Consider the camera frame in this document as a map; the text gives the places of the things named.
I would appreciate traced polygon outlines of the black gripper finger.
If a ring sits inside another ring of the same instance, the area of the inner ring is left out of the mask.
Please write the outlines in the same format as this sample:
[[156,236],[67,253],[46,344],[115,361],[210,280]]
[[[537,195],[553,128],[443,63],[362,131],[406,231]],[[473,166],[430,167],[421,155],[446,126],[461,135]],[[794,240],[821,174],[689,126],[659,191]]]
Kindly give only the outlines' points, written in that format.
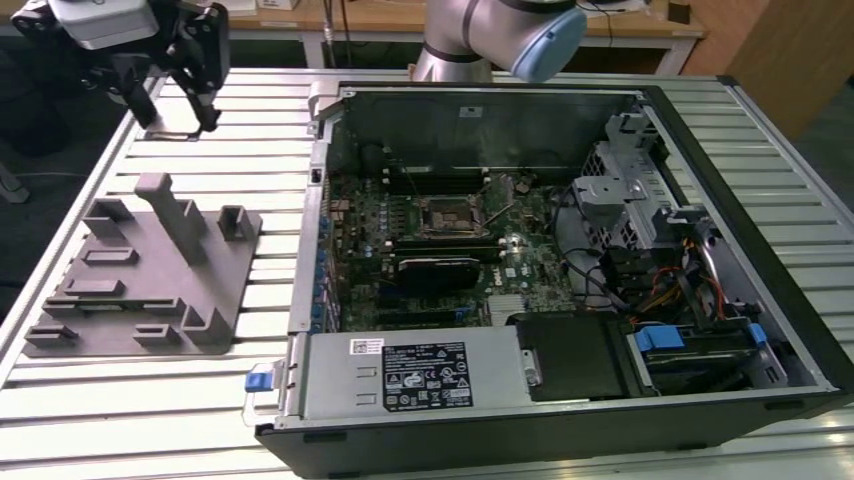
[[176,2],[175,37],[167,49],[168,73],[190,102],[199,131],[212,132],[222,112],[214,101],[231,68],[230,14],[220,3]]
[[98,54],[82,74],[95,88],[128,108],[140,127],[147,129],[158,119],[158,109],[144,87],[147,61],[131,54]]

